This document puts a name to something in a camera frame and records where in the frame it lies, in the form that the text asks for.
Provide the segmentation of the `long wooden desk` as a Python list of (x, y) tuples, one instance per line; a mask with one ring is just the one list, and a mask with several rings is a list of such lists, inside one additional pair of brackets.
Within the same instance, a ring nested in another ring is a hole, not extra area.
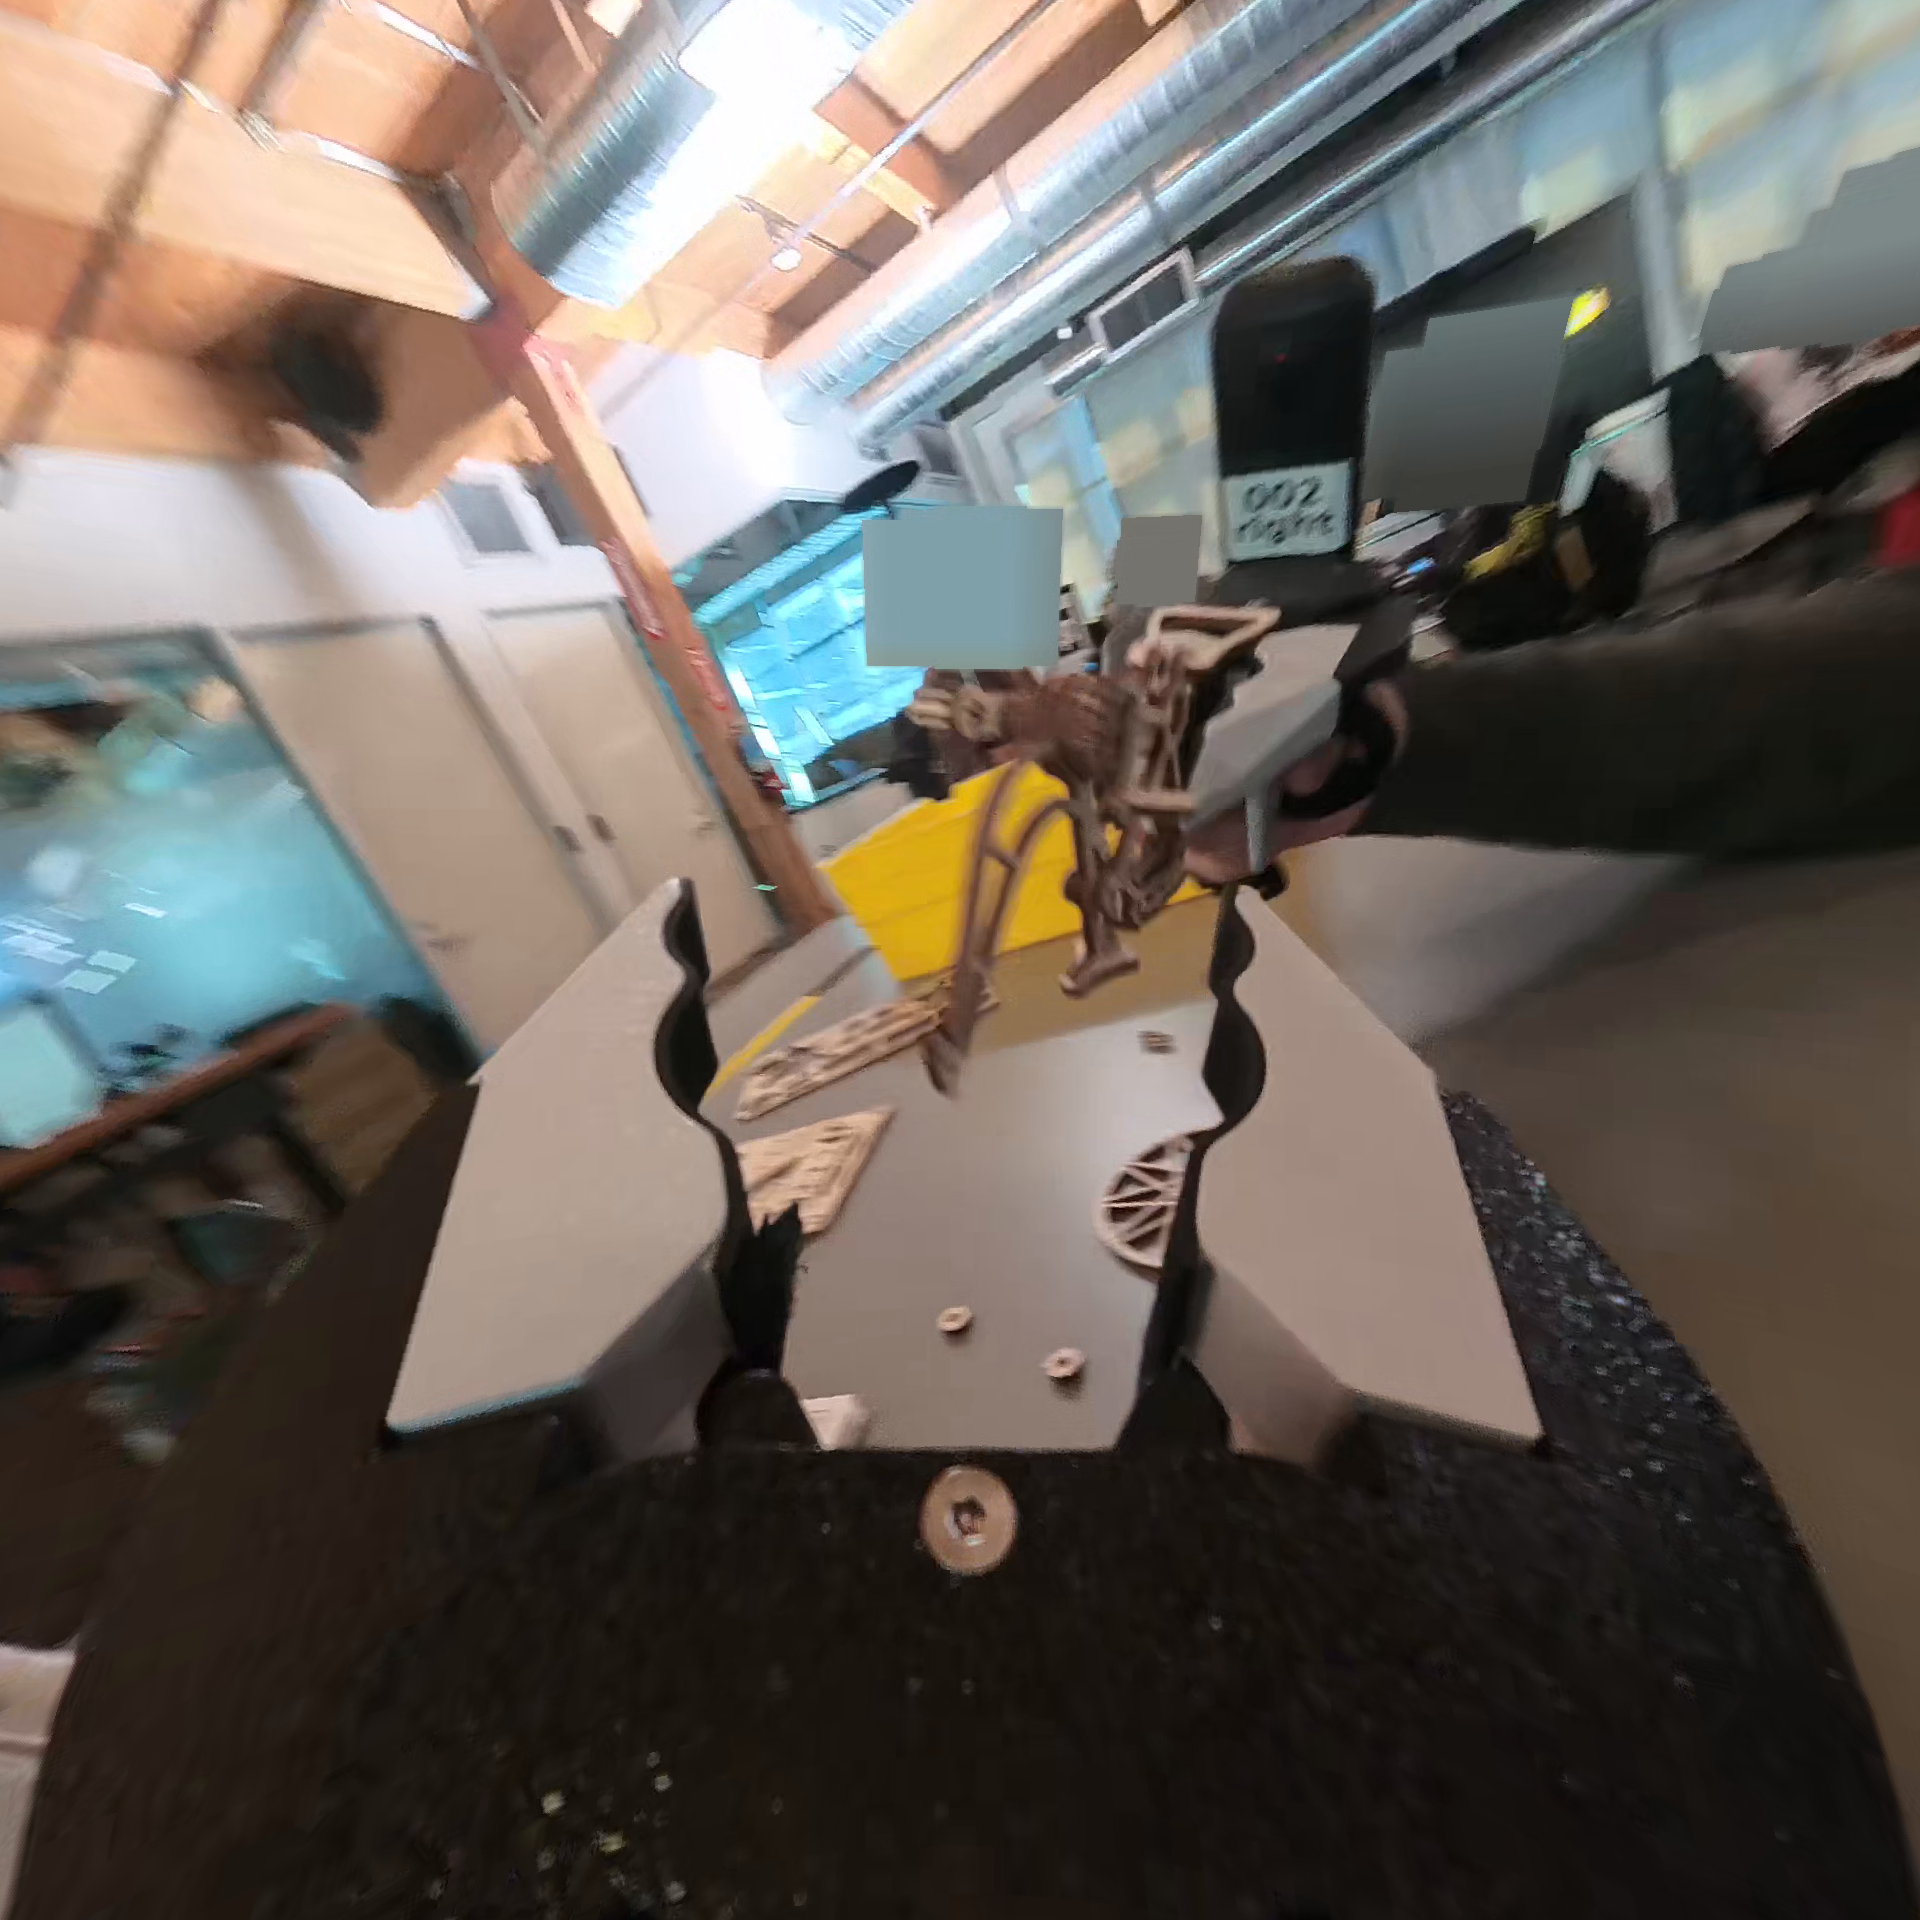
[(242, 1045), (218, 1045), (194, 1066), (167, 1066), (141, 1093), (112, 1093), (94, 1120), (66, 1123), (36, 1148), (0, 1148), (0, 1200), (12, 1200), (24, 1186), (36, 1186), (73, 1167), (94, 1167), (94, 1157), (141, 1136), (146, 1123), (184, 1123), (194, 1112), (214, 1112), (227, 1093), (261, 1093), (265, 1097), (261, 1135), (281, 1136), (285, 1170), (337, 1210), (344, 1193), (337, 1193), (329, 1167), (313, 1157), (313, 1136), (285, 1123), (281, 1075), (349, 1022), (356, 1022), (356, 1009), (344, 1009), (344, 1002), (281, 1017), (281, 1022), (249, 1028)]

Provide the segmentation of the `wooden spoked model wheel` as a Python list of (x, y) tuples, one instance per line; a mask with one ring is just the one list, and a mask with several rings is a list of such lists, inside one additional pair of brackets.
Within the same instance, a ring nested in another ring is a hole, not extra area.
[(1182, 1193), (1190, 1193), (1190, 1167), (1197, 1167), (1197, 1136), (1174, 1135), (1138, 1157), (1118, 1167), (1118, 1177), (1097, 1186), (1089, 1200), (1089, 1239), (1133, 1262), (1133, 1270), (1164, 1270), (1174, 1257), (1174, 1223), (1182, 1223)]

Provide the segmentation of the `laser-cut wooden parts sheet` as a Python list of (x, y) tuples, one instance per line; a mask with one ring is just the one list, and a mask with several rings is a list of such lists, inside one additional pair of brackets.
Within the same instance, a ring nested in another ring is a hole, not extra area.
[(944, 995), (922, 995), (922, 1002), (842, 1017), (814, 1035), (785, 1035), (740, 1066), (732, 1120), (740, 1123), (780, 1120), (780, 1112), (922, 1045), (934, 1022), (944, 1022)]
[(816, 1239), (861, 1170), (877, 1167), (883, 1135), (897, 1112), (861, 1112), (861, 1120), (816, 1120), (816, 1123), (785, 1123), (771, 1136), (740, 1136), (740, 1193), (747, 1193), (747, 1223), (780, 1223), (794, 1210), (802, 1239)]

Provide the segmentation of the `silver ventilation duct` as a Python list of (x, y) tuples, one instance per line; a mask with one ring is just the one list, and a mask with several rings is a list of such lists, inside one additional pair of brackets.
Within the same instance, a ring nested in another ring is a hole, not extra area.
[(990, 367), (1190, 253), (1294, 159), (1427, 77), (1468, 40), (1524, 58), (1524, 90), (1644, 7), (1190, 7), (1019, 159), (973, 176), (863, 287), (764, 358), (780, 420), (842, 411), (863, 450)]
[(650, 279), (650, 202), (720, 105), (690, 67), (710, 19), (720, 0), (629, 7), (582, 97), (494, 176), (509, 253), (566, 304), (615, 314)]

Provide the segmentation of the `person's right forearm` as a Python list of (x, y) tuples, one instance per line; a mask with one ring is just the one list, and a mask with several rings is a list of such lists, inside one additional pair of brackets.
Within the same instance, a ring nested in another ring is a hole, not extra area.
[(1360, 837), (1614, 858), (1920, 849), (1920, 573), (1405, 675)]

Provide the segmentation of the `black ceiling fixture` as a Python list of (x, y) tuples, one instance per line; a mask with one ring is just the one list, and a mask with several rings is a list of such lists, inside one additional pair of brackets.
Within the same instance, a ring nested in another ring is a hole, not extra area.
[(380, 375), (349, 317), (281, 314), (265, 338), (265, 367), (281, 381), (281, 420), (321, 441), (337, 463), (356, 463), (380, 431)]

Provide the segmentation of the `wooden bicycle model frame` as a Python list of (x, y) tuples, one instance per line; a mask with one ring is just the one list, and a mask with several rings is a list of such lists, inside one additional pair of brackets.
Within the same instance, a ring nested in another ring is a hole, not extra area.
[(1270, 630), (1282, 610), (1156, 610), (1118, 675), (922, 678), (909, 701), (909, 786), (950, 795), (950, 782), (1000, 764), (968, 845), (944, 1017), (922, 1035), (934, 1093), (959, 1093), (1019, 866), (1057, 819), (1069, 829), (1064, 898), (1078, 916), (1064, 995), (1089, 1002), (1138, 969), (1123, 939), (1190, 892), (1197, 708), (1222, 696), (1222, 675), (1256, 663)]

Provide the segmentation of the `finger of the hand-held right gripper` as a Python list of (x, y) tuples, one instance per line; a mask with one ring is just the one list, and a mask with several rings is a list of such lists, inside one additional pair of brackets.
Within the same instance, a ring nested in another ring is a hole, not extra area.
[(1294, 758), (1313, 758), (1346, 718), (1350, 637), (1360, 637), (1360, 615), (1282, 627), (1212, 678), (1212, 718), (1190, 727), (1190, 837), (1216, 815), (1239, 815), (1250, 858), (1264, 849), (1270, 782)]

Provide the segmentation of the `white double door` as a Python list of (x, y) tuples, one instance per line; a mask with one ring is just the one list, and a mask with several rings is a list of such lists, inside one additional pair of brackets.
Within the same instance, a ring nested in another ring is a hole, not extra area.
[(430, 615), (231, 627), (227, 646), (478, 1028), (517, 1022), (612, 939), (612, 903)]

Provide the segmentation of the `yellow plastic bin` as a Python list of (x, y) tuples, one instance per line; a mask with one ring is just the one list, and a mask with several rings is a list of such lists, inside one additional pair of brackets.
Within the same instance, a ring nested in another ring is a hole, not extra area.
[[(944, 808), (897, 808), (883, 829), (848, 837), (816, 858), (816, 882), (863, 927), (897, 983), (944, 979), (959, 951), (959, 898), (973, 858), (973, 815), (990, 808), (1000, 771), (959, 782)], [(1019, 858), (1019, 892), (1003, 903), (1000, 951), (1078, 939), (1069, 882), (1069, 819)]]

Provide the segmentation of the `person's right hand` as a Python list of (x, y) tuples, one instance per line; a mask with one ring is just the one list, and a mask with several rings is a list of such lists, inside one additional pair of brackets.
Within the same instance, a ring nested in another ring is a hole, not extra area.
[(1216, 815), (1190, 837), (1190, 882), (1222, 892), (1222, 882), (1264, 882), (1282, 872), (1282, 849), (1350, 837), (1370, 808), (1370, 786), (1391, 782), (1391, 764), (1405, 758), (1405, 685), (1394, 678), (1366, 678), (1346, 708), (1346, 735), (1330, 735), (1313, 758), (1294, 758), (1264, 815), (1264, 849), (1250, 858), (1250, 829), (1239, 815)]

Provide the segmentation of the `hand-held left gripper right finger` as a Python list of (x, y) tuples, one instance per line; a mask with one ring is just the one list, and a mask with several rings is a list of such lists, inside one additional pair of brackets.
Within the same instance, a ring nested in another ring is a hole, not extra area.
[(1360, 1421), (1535, 1449), (1549, 1421), (1427, 1065), (1250, 892), (1151, 1308), (1151, 1440), (1320, 1471)]

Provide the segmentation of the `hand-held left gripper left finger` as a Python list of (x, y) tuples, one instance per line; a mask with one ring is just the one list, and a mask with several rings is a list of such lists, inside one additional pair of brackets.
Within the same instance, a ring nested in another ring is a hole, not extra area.
[(747, 1210), (697, 882), (650, 892), (478, 1066), (393, 1440), (555, 1411), (582, 1460), (802, 1446), (780, 1378), (802, 1210)]

